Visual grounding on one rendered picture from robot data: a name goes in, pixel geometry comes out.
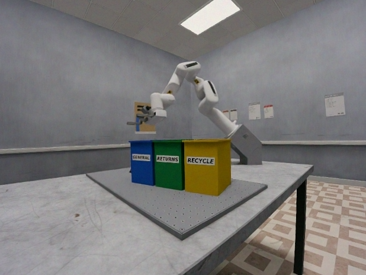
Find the green returns bin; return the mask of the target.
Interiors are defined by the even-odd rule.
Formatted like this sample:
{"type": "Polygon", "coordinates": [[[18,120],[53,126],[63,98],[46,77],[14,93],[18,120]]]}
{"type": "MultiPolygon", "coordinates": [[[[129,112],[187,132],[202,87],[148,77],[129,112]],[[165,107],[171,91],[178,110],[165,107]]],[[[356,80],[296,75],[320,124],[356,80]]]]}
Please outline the green returns bin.
{"type": "Polygon", "coordinates": [[[155,146],[155,186],[185,190],[184,142],[153,140],[155,146]]]}

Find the blue bin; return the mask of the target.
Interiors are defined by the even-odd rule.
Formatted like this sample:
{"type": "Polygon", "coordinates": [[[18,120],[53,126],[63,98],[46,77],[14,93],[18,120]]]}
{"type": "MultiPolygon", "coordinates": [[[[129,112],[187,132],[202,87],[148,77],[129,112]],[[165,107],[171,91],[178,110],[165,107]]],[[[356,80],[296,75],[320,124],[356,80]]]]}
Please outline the blue bin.
{"type": "Polygon", "coordinates": [[[155,186],[155,149],[152,141],[129,141],[132,183],[155,186]]]}

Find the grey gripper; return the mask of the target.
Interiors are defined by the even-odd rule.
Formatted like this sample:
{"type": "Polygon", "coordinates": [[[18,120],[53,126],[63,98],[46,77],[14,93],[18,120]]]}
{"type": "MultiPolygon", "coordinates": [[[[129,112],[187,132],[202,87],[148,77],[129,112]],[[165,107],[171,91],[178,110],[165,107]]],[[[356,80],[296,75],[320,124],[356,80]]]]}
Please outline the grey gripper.
{"type": "Polygon", "coordinates": [[[155,125],[155,124],[159,123],[160,121],[162,121],[163,119],[167,118],[165,110],[156,110],[154,112],[151,111],[149,114],[137,113],[136,117],[144,118],[144,119],[140,119],[140,123],[128,121],[127,125],[143,124],[143,122],[145,122],[145,124],[148,124],[148,125],[155,125]],[[146,118],[144,118],[144,116],[146,116],[146,118]]]}

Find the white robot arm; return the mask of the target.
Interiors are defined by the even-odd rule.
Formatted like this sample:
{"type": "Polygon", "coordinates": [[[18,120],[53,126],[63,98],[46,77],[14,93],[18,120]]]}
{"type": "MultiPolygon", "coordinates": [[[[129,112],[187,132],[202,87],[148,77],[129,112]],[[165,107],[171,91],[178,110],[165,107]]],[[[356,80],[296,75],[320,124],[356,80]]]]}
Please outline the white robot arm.
{"type": "Polygon", "coordinates": [[[209,118],[224,134],[225,138],[231,136],[239,127],[236,120],[232,123],[220,110],[214,108],[218,102],[218,96],[214,84],[197,77],[201,69],[198,62],[180,63],[172,75],[169,84],[163,93],[153,93],[150,96],[151,110],[165,110],[175,102],[175,95],[184,80],[195,87],[197,98],[201,101],[198,110],[209,118]],[[188,72],[188,73],[187,73],[188,72]]]}

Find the yellow recycle bin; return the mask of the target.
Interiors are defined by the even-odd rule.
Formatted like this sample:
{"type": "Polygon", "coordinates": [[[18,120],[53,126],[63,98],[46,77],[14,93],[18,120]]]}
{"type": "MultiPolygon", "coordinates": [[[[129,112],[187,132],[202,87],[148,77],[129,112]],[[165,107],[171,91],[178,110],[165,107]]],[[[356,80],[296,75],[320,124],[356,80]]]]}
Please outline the yellow recycle bin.
{"type": "Polygon", "coordinates": [[[184,142],[185,191],[219,196],[231,183],[232,139],[184,142]]]}

